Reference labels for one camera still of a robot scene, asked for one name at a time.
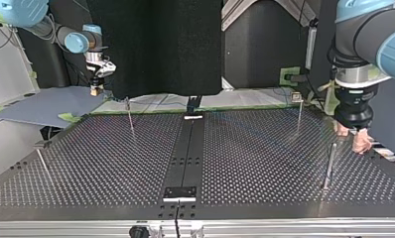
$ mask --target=metal bracket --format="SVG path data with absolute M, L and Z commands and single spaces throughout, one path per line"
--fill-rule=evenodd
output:
M 185 115 L 185 120 L 197 120 L 202 119 L 201 113 L 195 112 L 195 109 L 200 107 L 201 96 L 191 96 L 188 101 L 187 113 Z
M 195 186 L 167 187 L 163 200 L 164 202 L 196 202 L 197 188 Z
M 259 0 L 229 0 L 222 9 L 222 31 L 225 32 L 251 5 Z M 310 25 L 310 21 L 316 18 L 316 13 L 305 0 L 275 0 L 303 27 Z

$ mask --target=robotic arm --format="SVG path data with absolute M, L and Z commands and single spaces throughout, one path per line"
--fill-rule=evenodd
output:
M 101 28 L 87 24 L 82 31 L 55 23 L 47 16 L 49 0 L 0 0 L 0 23 L 23 28 L 43 40 L 51 41 L 74 54 L 84 54 L 87 69 L 92 71 L 91 95 L 104 89 L 104 77 L 111 75 L 116 66 L 103 55 Z
M 378 83 L 395 78 L 395 0 L 340 0 L 331 50 L 340 85 L 335 119 L 346 128 L 368 128 Z

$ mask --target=thin metal pin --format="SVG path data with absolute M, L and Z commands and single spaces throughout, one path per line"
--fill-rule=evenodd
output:
M 46 161 L 43 158 L 43 154 L 41 153 L 40 149 L 37 149 L 37 154 L 39 154 L 40 160 L 41 160 L 41 164 L 43 164 L 44 169 L 48 172 L 49 168 L 47 168 L 47 164 Z
M 297 132 L 300 132 L 300 124 L 302 122 L 302 113 L 303 113 L 303 100 L 300 101 L 300 112 L 299 112 L 299 122 L 297 125 Z
M 333 170 L 333 160 L 334 160 L 334 157 L 336 154 L 336 148 L 337 148 L 337 143 L 331 144 L 327 175 L 325 177 L 325 183 L 324 183 L 324 190 L 329 189 L 329 184 L 331 182 L 331 176 L 332 176 L 332 170 Z
M 132 115 L 130 113 L 130 110 L 131 110 L 131 108 L 130 108 L 130 99 L 127 98 L 127 100 L 126 100 L 126 111 L 127 111 L 128 116 L 129 116 L 130 129 L 132 129 L 132 132 L 134 133 L 133 120 L 132 120 Z

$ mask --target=black backdrop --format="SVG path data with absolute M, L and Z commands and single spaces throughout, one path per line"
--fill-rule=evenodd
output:
M 221 1 L 87 0 L 117 65 L 117 98 L 221 90 Z

